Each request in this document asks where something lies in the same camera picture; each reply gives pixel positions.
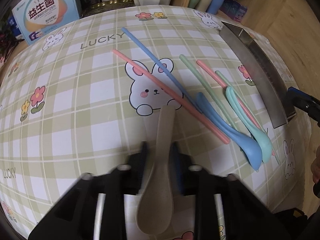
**human hand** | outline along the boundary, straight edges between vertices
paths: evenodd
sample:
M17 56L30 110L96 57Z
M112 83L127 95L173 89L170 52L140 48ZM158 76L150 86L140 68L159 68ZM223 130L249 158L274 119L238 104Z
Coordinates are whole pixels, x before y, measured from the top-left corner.
M312 180L317 184L320 180L320 146L316 151L316 159L311 164Z

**pink flower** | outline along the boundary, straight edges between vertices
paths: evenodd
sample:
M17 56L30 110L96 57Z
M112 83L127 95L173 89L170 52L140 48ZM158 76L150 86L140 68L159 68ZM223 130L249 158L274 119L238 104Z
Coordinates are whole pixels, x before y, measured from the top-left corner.
M32 101L31 105L35 106L37 103L43 100L43 93L45 91L45 86L37 87L35 93L31 96L30 101Z
M244 78L252 79L243 65L241 65L241 67L238 67L238 68L239 68L240 72L243 74Z
M193 240L193 232L185 232L181 238L175 238L174 240Z
M145 18L151 18L151 13L139 13L136 14L136 17L138 17L139 19L145 19Z

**beige spoon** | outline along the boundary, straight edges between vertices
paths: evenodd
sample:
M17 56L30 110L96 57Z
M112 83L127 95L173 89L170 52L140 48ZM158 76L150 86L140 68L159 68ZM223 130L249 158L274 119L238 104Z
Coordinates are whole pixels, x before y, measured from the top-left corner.
M172 106L160 110L155 159L137 208L137 225L147 235L163 233L171 222L173 197L168 162L175 112Z

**green chopstick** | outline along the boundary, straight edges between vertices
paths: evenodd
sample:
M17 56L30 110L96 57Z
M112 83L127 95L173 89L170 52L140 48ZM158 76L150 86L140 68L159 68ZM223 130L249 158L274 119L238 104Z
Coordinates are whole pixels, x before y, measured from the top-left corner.
M254 118L254 119L257 121L257 123L259 124L261 130L264 131L265 133L267 133L267 132L265 131L265 129L263 128L262 124L259 122L259 120L256 119L256 117L254 116L253 112L251 111L251 109L250 109L250 107L248 106L248 104L246 103L246 101L241 97L241 95L240 95L240 94L238 93L238 91L233 87L233 85L231 85L231 83L229 82L229 80L226 79L226 77L225 77L219 70L215 71L215 73L216 73L228 86L230 86L230 87L233 88L236 96L237 96L238 98L240 98L240 100L243 102L243 104L247 107L247 109L249 110L250 114L253 116L253 118ZM276 161L277 161L278 165L281 165L281 162L280 162L280 159L279 159L279 157L278 157L278 155L277 155L277 152L274 150L273 147L272 147L272 150L273 150L273 152L275 153L275 158L276 158Z
M227 109L225 108L224 104L220 101L220 99L217 97L217 95L214 93L213 89L211 88L210 84L203 78L203 76L198 72L198 70L193 66L193 64L184 56L181 54L179 56L181 61L190 69L190 71L193 73L193 75L196 76L196 78L200 81L200 83L204 86L205 90L210 94L212 99L216 102L218 107L221 109L222 113L225 115L231 126L239 130L236 123L233 121L232 117L229 115Z

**pink chopstick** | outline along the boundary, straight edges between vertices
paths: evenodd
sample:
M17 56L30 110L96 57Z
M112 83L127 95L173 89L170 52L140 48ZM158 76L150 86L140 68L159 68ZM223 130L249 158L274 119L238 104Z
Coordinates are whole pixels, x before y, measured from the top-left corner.
M196 61L197 64L204 70L206 71L215 81L217 81L217 83L223 88L226 89L227 88L227 84L211 69L209 68L202 60L197 60ZM242 109L244 110L245 114L249 117L249 119L251 120L251 122L254 123L254 125L256 127L258 127L259 129L261 129L260 125L258 124L257 120L252 116L252 114L250 113L250 111L248 110L248 108L244 105L244 103L242 102L242 100L240 98L237 98L239 104L241 105Z
M151 75L147 70L140 67L134 61L129 59L127 56L122 54L116 49L113 49L112 52L122 58L124 61L129 62L133 67L137 68L140 72L142 72L146 77L148 77L151 81L153 81L156 85L164 90L169 96L174 98L179 104L181 104L191 115L193 115L197 120L199 120L205 127L207 127L211 132L213 132L224 144L229 144L230 139L221 132L209 119L207 119L204 115L199 113L188 101L181 98L176 92L174 92L167 85L162 83L155 76Z

